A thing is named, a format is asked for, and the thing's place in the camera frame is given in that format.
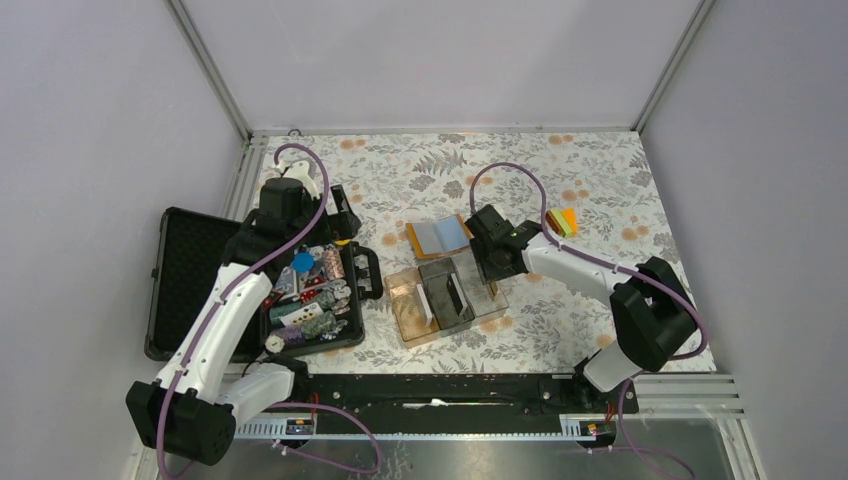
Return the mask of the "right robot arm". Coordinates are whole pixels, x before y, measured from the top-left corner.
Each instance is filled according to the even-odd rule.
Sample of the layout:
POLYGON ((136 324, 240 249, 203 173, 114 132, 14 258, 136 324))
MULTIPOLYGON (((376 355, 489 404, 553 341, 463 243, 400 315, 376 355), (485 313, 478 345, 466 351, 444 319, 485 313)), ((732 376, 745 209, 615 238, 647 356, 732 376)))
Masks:
POLYGON ((581 378, 573 396, 583 410, 601 410, 623 381, 659 371, 696 332, 691 301, 670 264, 658 257, 616 264, 569 245, 545 224, 526 220, 513 225, 491 205, 473 213, 465 225, 483 282, 540 275, 610 309, 615 340, 575 369, 581 378))

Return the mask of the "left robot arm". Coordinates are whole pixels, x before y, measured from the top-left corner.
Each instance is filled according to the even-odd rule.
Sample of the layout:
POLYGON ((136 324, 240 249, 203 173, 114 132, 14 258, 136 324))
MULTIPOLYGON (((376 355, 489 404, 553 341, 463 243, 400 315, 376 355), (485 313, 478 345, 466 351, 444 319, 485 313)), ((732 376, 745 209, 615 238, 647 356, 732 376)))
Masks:
POLYGON ((226 367, 261 302, 297 248, 354 238, 359 219, 340 185, 321 193, 312 181, 282 176, 265 183, 260 205, 225 244, 209 296, 182 344, 150 383, 135 382, 127 406, 143 444, 214 465, 235 431, 278 403, 296 411, 310 385, 292 367, 271 363, 221 389, 226 367))

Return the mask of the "tan leather card holder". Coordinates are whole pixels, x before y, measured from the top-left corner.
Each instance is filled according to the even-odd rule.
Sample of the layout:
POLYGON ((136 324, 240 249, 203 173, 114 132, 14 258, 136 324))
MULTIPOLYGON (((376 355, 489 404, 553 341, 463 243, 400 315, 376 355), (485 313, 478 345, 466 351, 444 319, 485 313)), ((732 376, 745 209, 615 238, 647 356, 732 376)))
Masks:
POLYGON ((449 256, 470 246, 473 238, 459 214, 437 221, 408 222, 408 239, 417 259, 435 259, 449 256))

